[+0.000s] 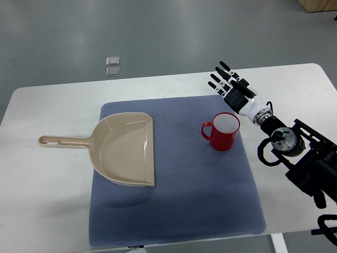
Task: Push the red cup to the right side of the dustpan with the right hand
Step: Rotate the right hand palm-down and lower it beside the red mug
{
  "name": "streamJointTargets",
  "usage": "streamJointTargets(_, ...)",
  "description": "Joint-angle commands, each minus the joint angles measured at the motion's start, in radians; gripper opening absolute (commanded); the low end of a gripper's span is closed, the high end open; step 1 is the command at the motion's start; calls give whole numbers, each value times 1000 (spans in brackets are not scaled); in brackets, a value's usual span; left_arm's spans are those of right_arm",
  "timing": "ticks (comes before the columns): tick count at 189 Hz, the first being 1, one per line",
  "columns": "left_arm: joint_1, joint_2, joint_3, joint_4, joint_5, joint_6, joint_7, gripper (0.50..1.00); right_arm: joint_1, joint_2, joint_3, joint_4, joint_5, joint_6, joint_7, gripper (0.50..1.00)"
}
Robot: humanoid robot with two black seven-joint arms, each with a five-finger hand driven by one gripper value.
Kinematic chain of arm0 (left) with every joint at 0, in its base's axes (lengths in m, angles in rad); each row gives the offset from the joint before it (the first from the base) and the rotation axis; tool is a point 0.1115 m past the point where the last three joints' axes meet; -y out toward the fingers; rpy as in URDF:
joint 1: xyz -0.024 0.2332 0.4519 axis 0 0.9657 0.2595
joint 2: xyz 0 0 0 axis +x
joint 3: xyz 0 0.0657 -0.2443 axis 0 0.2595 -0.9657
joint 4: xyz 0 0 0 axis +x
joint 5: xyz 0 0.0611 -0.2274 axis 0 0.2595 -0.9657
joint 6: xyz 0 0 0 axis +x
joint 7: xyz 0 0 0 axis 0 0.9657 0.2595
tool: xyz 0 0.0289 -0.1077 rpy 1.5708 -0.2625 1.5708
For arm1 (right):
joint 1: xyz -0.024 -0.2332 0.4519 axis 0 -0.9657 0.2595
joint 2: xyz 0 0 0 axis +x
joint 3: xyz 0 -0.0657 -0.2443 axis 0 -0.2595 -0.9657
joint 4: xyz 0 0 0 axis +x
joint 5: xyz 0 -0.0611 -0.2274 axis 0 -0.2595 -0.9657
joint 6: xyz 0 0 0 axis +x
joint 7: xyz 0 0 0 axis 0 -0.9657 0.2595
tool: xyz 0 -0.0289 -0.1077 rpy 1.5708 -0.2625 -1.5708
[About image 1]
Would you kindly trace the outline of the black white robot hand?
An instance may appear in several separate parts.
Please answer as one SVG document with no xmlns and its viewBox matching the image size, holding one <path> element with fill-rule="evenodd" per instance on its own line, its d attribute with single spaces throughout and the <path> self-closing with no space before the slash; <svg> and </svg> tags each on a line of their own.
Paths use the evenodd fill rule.
<svg viewBox="0 0 337 253">
<path fill-rule="evenodd" d="M 213 80 L 208 85 L 236 114 L 246 116 L 255 125 L 273 115 L 272 105 L 262 103 L 258 91 L 226 63 L 220 61 L 215 70 L 217 74 L 210 75 Z"/>
</svg>

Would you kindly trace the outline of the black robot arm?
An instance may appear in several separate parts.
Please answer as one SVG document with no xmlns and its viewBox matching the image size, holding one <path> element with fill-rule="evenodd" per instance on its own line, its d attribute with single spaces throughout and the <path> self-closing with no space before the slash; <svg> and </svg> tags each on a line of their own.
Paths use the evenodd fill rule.
<svg viewBox="0 0 337 253">
<path fill-rule="evenodd" d="M 258 159 L 269 167 L 285 165 L 288 180 L 325 209 L 326 197 L 336 200 L 336 144 L 299 119 L 289 128 L 273 115 L 270 101 L 266 106 L 257 121 L 268 135 L 257 148 Z"/>
</svg>

